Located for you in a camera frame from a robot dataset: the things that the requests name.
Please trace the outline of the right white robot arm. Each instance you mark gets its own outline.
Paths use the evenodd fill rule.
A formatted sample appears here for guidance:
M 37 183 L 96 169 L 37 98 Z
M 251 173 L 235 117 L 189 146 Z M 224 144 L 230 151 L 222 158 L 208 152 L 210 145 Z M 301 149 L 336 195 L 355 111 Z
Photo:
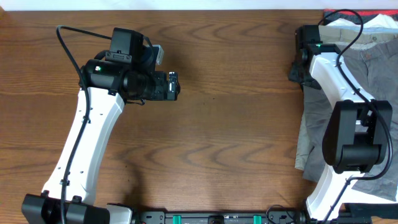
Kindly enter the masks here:
M 334 223 L 343 203 L 373 204 L 352 196 L 357 181 L 383 177 L 392 164 L 389 132 L 392 106 L 377 100 L 355 80 L 336 45 L 298 44 L 289 80 L 321 90 L 332 113 L 322 133 L 323 172 L 307 198 L 310 221 Z

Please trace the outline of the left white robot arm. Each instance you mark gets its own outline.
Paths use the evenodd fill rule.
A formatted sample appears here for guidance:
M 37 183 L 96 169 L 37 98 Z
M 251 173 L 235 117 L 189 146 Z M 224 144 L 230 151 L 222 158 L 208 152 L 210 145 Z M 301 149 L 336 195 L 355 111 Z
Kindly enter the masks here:
M 27 194 L 22 214 L 29 223 L 134 223 L 127 205 L 96 207 L 98 174 L 111 132 L 128 103 L 175 101 L 178 73 L 157 72 L 155 62 L 130 65 L 91 59 L 81 69 L 80 90 L 62 154 L 40 195 Z

